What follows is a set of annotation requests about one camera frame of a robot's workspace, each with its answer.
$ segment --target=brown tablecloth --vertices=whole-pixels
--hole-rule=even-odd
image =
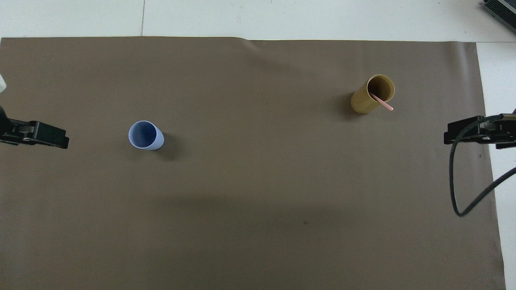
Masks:
[[[494,196],[448,190],[449,122],[484,115],[476,46],[237,38],[2,39],[2,289],[504,289]],[[358,115],[373,74],[396,85]],[[157,151],[127,131],[149,120]],[[464,208],[492,181],[460,145]]]

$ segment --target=white object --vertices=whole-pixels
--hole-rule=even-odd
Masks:
[[[138,121],[129,129],[129,142],[138,149],[156,150],[164,141],[163,133],[149,121]]]
[[[2,75],[0,74],[0,93],[3,92],[7,88],[7,85],[5,84],[5,80],[2,78]]]

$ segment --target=white tile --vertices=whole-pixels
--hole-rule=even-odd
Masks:
[[[0,0],[0,37],[141,35],[143,0]]]
[[[478,43],[486,114],[511,113],[516,108],[516,43]],[[493,178],[516,167],[516,148],[489,147]],[[516,176],[495,189],[498,227],[507,289],[516,289]]]
[[[516,41],[471,0],[146,0],[143,35]]]

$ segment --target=cable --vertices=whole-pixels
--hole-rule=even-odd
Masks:
[[[503,118],[503,115],[494,115],[489,117],[484,117],[479,120],[476,120],[475,122],[469,124],[466,126],[455,138],[455,141],[451,145],[451,151],[450,151],[450,159],[449,159],[449,176],[450,176],[450,194],[451,194],[451,204],[453,205],[453,210],[459,217],[463,217],[467,215],[484,197],[486,197],[487,194],[489,194],[496,186],[498,186],[500,183],[508,179],[509,177],[516,174],[516,167],[512,168],[511,170],[507,171],[502,176],[498,177],[495,181],[493,181],[488,187],[486,187],[467,207],[463,212],[460,212],[457,208],[457,200],[455,199],[455,190],[454,190],[454,183],[453,183],[453,160],[455,155],[455,149],[457,148],[457,144],[460,142],[460,140],[466,135],[466,133],[476,127],[477,125],[484,123],[484,122],[491,122],[496,120],[501,120]]]

